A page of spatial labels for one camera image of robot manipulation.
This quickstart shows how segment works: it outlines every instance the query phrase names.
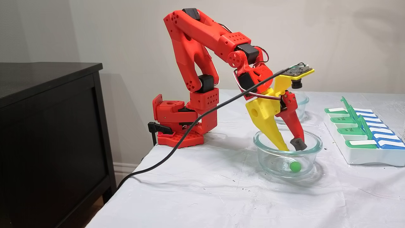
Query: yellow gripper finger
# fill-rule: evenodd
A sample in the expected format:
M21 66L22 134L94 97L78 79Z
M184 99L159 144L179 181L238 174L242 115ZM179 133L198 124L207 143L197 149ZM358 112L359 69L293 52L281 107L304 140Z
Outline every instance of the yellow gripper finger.
M250 118L275 146L281 151L288 151L281 133L278 130L274 115L280 112L280 101L256 98L246 103Z

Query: baseboard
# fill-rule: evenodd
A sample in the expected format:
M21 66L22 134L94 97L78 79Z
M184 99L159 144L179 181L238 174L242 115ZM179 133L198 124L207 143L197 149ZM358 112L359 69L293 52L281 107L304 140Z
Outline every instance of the baseboard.
M119 162L114 162L113 164L117 186L126 175L132 173L134 169L138 166L138 164L128 164Z

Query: mounting hole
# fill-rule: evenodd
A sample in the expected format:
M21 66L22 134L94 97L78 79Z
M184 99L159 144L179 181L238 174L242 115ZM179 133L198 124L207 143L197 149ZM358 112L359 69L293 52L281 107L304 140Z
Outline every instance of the mounting hole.
M252 109L250 112L252 112L252 115L254 116L254 117L257 117L259 114L257 113L257 110L256 109Z

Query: dark wooden cabinet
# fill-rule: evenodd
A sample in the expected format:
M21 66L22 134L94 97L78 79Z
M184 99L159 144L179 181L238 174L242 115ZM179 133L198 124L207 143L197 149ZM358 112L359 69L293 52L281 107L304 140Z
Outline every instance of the dark wooden cabinet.
M0 227L77 227L116 183L101 63L0 63Z

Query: white tablecloth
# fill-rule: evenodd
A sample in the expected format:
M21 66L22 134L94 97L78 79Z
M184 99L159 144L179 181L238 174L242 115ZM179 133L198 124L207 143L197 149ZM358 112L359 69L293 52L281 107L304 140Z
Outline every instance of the white tablecloth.
M220 100L237 93L222 90ZM320 136L324 149L305 178L263 171L252 140L258 129L239 99L218 110L218 126L204 145L179 149L155 170L126 181L87 228L405 227L405 168L348 165L323 123L323 109L343 107L343 95L355 108L372 109L400 136L405 95L306 95L303 128ZM155 146L136 170L170 150Z

